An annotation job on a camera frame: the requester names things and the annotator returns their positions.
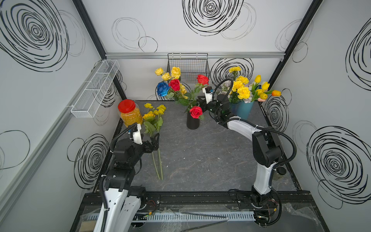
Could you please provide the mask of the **sunflower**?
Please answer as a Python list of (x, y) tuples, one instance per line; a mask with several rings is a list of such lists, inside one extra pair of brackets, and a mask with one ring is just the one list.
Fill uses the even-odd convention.
[(146, 129), (145, 133), (149, 134), (150, 136), (153, 136), (157, 131), (156, 115), (152, 111), (143, 115), (143, 125)]

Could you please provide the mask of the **black vase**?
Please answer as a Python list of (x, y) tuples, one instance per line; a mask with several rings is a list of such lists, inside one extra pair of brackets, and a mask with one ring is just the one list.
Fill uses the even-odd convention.
[(188, 112), (187, 113), (187, 119), (186, 119), (186, 126), (190, 129), (190, 130), (196, 130), (199, 126), (200, 126), (200, 120), (199, 119), (195, 119), (191, 116), (191, 113)]

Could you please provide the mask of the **yellow rose stem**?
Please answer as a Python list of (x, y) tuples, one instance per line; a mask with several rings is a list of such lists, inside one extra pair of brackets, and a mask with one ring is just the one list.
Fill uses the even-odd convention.
[[(181, 69), (179, 67), (172, 67), (170, 71), (165, 72), (162, 68), (158, 68), (158, 69), (155, 70), (155, 74), (156, 74), (156, 76), (161, 77), (162, 82), (166, 82), (167, 84), (169, 84), (170, 81), (173, 79), (173, 77), (178, 76), (178, 75), (181, 76)], [(171, 99), (177, 100), (177, 99), (180, 99), (180, 98), (188, 99), (186, 94), (187, 94), (187, 88), (183, 84), (181, 84), (181, 90), (180, 91), (174, 91), (170, 87), (168, 95), (166, 97), (160, 97), (160, 96), (157, 95), (157, 92), (156, 92), (157, 97), (159, 97), (160, 99), (165, 99), (165, 100), (171, 100)]]

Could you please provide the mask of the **yellow poppy stem large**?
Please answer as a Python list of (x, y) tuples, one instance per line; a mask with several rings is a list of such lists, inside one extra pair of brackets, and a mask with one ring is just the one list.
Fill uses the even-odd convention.
[[(166, 107), (163, 104), (157, 107), (157, 109), (154, 111), (154, 114), (157, 116), (157, 122), (155, 123), (157, 133), (160, 132), (160, 129), (163, 125), (162, 115), (164, 115), (165, 111), (166, 111)], [(160, 179), (163, 180), (163, 168), (162, 168), (160, 149), (157, 150), (157, 153), (158, 153), (158, 162), (159, 162), (159, 168), (160, 168)]]

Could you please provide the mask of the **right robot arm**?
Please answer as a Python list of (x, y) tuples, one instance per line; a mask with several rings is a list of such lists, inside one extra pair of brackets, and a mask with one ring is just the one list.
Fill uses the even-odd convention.
[[(250, 202), (255, 208), (262, 208), (271, 198), (273, 173), (292, 161), (297, 154), (293, 139), (273, 127), (262, 127), (234, 115), (229, 110), (229, 103), (223, 101), (207, 102), (205, 97), (198, 97), (197, 102), (203, 111), (214, 114), (217, 124), (235, 131), (252, 142), (252, 150), (257, 162), (257, 174), (250, 194)], [(284, 148), (279, 136), (286, 138), (292, 146), (292, 155), (284, 159)]]

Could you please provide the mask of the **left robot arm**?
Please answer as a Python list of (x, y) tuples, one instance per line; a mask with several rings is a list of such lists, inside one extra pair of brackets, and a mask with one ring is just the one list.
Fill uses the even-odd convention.
[(113, 161), (102, 175), (99, 183), (102, 207), (97, 219), (95, 232), (127, 232), (135, 214), (144, 202), (144, 187), (133, 187), (137, 174), (135, 165), (142, 162), (142, 155), (159, 148), (159, 133), (149, 141), (122, 139), (114, 145)]

